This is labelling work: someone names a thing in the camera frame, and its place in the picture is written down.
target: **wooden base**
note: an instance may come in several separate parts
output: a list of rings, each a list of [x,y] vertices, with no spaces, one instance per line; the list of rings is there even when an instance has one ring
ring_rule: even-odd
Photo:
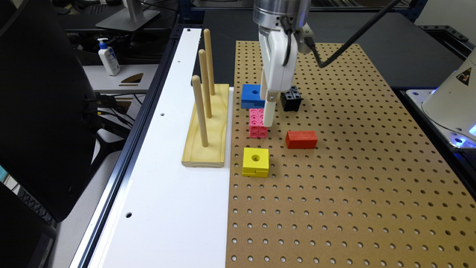
[[[226,121],[228,114],[228,84],[215,84],[215,95],[210,96],[212,117],[206,118],[208,146],[200,139],[196,106],[188,128],[181,164],[190,168],[222,168],[225,164]]]

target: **white bottle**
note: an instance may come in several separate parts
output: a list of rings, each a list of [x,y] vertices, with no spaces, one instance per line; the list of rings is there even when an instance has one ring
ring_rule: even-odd
[[[109,75],[115,76],[120,71],[118,59],[116,58],[116,55],[114,54],[114,51],[112,50],[112,48],[107,46],[104,40],[107,40],[107,38],[97,39],[97,41],[99,41],[99,48],[100,48],[100,50],[97,53],[99,54],[99,57],[101,58],[101,61],[103,62],[104,68],[106,68],[106,72]]]

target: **yellow block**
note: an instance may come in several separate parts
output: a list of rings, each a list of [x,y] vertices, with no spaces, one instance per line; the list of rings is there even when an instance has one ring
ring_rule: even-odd
[[[243,176],[268,177],[268,149],[245,148],[243,152]]]
[[[226,120],[228,114],[228,84],[215,84],[215,95],[210,96],[211,118],[207,124],[208,146],[202,146],[196,106],[188,127],[187,141],[181,164],[192,168],[222,168],[225,164]]]

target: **wooden peg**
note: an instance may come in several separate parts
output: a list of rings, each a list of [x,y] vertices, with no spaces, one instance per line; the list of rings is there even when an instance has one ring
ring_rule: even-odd
[[[202,137],[202,146],[208,146],[207,125],[205,123],[205,115],[203,113],[202,86],[200,85],[200,77],[193,75],[192,77],[193,94],[195,95],[196,114],[199,118],[200,136]]]
[[[208,90],[208,75],[207,75],[207,57],[206,52],[203,49],[199,51],[200,71],[202,72],[202,85],[203,85],[203,98],[205,104],[205,116],[211,118],[211,104],[210,104],[210,91]]]
[[[205,38],[205,51],[207,53],[208,82],[210,84],[210,94],[215,95],[215,77],[213,75],[213,59],[211,56],[210,30],[205,29],[203,31],[203,36]]]

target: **pink block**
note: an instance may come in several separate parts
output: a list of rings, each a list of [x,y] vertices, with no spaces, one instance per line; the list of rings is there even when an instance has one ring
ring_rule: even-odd
[[[264,109],[250,109],[250,138],[266,138],[268,135],[268,127],[263,127],[263,113]]]
[[[250,117],[252,115],[259,115],[260,113],[258,112],[258,109],[250,109]]]

